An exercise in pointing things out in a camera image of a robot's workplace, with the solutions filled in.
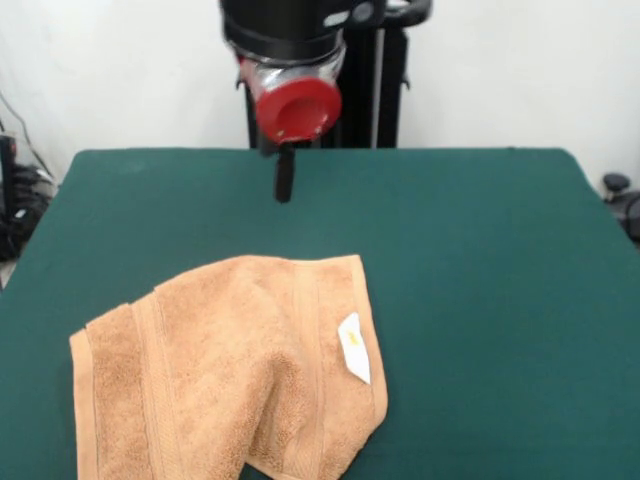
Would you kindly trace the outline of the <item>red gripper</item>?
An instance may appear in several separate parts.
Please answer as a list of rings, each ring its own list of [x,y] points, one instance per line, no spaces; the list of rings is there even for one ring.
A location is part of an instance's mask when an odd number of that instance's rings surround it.
[[[241,60],[240,80],[249,89],[257,126],[266,136],[256,142],[262,156],[275,154],[273,142],[314,140],[335,124],[342,109],[337,85],[342,65],[341,54],[316,64],[282,68]],[[294,178],[295,146],[284,143],[275,168],[274,197],[279,203],[291,200]]]

